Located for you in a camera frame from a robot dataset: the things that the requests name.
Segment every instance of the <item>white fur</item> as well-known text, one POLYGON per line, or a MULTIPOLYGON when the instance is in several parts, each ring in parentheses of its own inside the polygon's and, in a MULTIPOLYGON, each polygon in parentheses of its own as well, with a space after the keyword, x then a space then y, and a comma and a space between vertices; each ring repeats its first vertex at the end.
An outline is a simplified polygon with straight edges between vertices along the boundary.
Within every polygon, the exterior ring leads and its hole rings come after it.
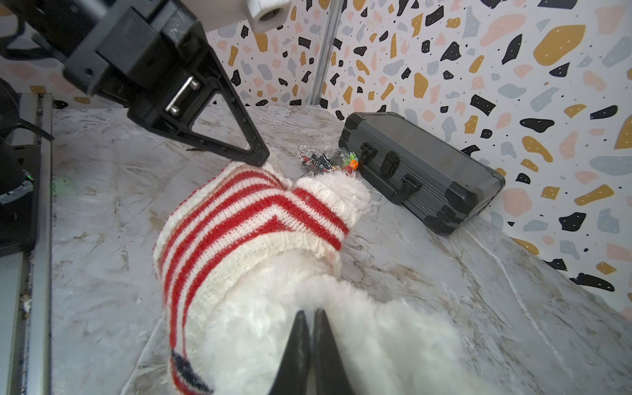
MULTIPOLYGON (((352 212, 370 195, 343 174, 317 178, 352 212)), ((356 395, 494 394, 464 368, 461 338, 446 317, 403 301, 378 303, 308 252, 291 250, 244 275, 215 307, 199 349, 197 373, 216 395, 266 395, 275 379, 297 311, 310 325, 324 308, 356 395)))

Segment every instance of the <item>round hole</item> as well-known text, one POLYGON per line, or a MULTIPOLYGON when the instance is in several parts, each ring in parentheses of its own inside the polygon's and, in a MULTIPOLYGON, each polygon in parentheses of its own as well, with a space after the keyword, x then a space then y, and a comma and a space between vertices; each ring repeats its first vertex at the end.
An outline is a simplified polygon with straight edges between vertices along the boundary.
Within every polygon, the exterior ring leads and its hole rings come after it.
POLYGON ((261 18, 259 18, 259 20, 260 21, 269 21, 270 19, 272 19, 275 16, 277 16, 280 12, 281 12, 280 8, 275 8, 272 11, 264 14, 261 18))

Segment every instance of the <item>triangular cutout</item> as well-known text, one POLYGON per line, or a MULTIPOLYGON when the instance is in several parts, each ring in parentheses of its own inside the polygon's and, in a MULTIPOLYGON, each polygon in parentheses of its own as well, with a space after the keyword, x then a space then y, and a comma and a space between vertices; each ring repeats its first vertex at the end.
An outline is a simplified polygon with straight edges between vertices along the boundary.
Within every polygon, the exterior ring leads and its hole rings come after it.
POLYGON ((193 132, 244 150, 250 149, 250 144, 243 135, 239 123, 220 93, 211 98, 209 104, 195 120, 193 132))

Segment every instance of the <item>clear plastic bag of toy pieces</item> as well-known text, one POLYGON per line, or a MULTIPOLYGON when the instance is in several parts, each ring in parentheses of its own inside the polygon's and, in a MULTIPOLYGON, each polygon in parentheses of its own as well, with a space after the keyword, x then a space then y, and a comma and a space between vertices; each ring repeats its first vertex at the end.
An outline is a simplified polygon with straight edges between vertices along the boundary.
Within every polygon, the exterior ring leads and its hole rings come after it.
POLYGON ((298 147, 298 163, 307 176, 331 171, 344 171, 353 174, 358 169, 358 157, 344 148, 318 151, 306 145, 298 147))

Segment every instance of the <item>robotic arm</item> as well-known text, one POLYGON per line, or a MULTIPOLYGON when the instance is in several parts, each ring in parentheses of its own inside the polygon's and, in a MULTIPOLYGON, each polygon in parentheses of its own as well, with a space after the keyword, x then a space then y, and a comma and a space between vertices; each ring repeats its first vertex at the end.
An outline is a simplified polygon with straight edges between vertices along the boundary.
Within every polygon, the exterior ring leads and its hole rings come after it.
POLYGON ((269 151, 206 40, 205 31, 248 19, 255 33, 282 25, 291 0, 0 0, 18 16, 18 31, 0 39, 13 60, 56 58, 87 95, 129 107, 128 117, 157 135, 261 166, 269 151), (24 22, 36 49, 7 49, 24 22), (192 132, 221 93, 250 148, 192 132))

